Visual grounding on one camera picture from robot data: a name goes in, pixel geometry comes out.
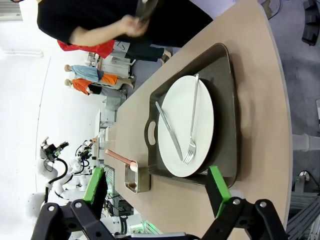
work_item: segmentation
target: fork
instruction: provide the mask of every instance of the fork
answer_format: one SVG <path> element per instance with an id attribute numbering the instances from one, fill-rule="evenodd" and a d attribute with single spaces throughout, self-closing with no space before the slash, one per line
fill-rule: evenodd
<path id="1" fill-rule="evenodd" d="M 199 74 L 195 75 L 195 88 L 194 88 L 194 99 L 193 99 L 193 110 L 192 110 L 192 119 L 191 119 L 191 130 L 190 130 L 190 143 L 188 151 L 183 159 L 185 164 L 189 164 L 196 154 L 196 144 L 192 139 L 192 132 L 194 129 L 195 121 L 195 112 L 196 112 L 196 103 L 197 103 L 197 94 L 198 94 L 198 85 L 199 85 Z"/>

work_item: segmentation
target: knife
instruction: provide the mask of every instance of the knife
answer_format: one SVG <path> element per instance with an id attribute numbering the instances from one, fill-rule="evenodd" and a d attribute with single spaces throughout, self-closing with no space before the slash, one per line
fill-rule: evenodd
<path id="1" fill-rule="evenodd" d="M 180 149 L 178 140 L 177 140 L 177 138 L 176 138 L 176 135 L 175 135 L 174 131 L 172 131 L 171 128 L 170 128 L 170 126 L 169 126 L 169 123 L 168 123 L 168 121 L 167 121 L 167 119 L 166 119 L 166 117 L 165 117 L 164 111 L 161 109 L 161 107 L 160 107 L 160 105 L 159 105 L 159 103 L 158 103 L 157 101 L 155 102 L 155 106 L 156 106 L 156 108 L 158 109 L 158 111 L 159 111 L 159 113 L 160 113 L 160 116 L 162 117 L 162 119 L 163 119 L 163 121 L 164 121 L 164 125 L 166 126 L 166 129 L 168 130 L 168 132 L 169 132 L 169 134 L 170 134 L 170 136 L 171 136 L 171 139 L 172 139 L 173 144 L 174 144 L 174 146 L 175 146 L 175 150 L 176 150 L 176 152 L 178 153 L 180 160 L 183 161 L 182 153 L 181 153 L 181 149 Z"/>

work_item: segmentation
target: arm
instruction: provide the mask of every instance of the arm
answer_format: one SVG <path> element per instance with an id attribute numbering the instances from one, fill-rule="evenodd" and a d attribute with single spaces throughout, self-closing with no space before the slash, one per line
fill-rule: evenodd
<path id="1" fill-rule="evenodd" d="M 116 39 L 126 34 L 129 37 L 139 37 L 145 34 L 149 23 L 139 23 L 139 19 L 130 15 L 124 16 L 108 26 L 86 30 L 78 26 L 71 34 L 69 42 L 79 46 L 96 46 Z"/>
<path id="2" fill-rule="evenodd" d="M 121 26 L 121 21 L 92 30 L 85 30 L 78 26 L 72 32 L 69 41 L 74 45 L 91 47 L 103 44 L 123 34 L 125 34 L 125 31 Z"/>

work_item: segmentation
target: hand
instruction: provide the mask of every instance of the hand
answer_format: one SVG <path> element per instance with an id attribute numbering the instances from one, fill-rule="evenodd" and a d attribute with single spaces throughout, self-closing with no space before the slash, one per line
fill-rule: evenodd
<path id="1" fill-rule="evenodd" d="M 149 21 L 139 22 L 139 18 L 130 15 L 125 15 L 121 19 L 121 27 L 124 34 L 129 37 L 139 37 L 146 33 L 148 29 Z"/>

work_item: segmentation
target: gray carpet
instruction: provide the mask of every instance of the gray carpet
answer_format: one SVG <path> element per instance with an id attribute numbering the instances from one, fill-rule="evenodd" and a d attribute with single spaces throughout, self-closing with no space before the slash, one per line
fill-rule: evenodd
<path id="1" fill-rule="evenodd" d="M 215 18 L 231 7 L 236 0 L 192 0 L 192 2 Z M 279 0 L 271 0 L 270 8 L 273 14 L 277 12 Z M 303 1 L 281 0 L 279 13 L 269 22 L 287 84 L 292 131 L 294 134 L 306 133 L 320 137 L 316 108 L 316 100 L 320 99 L 320 40 L 316 46 L 309 46 L 301 41 L 305 22 Z M 137 61 L 132 68 L 132 73 L 137 76 L 135 90 L 160 66 L 160 62 Z M 293 176 L 302 170 L 310 171 L 319 182 L 320 151 L 293 153 Z M 314 186 L 315 184 L 311 182 L 307 189 L 312 191 Z"/>

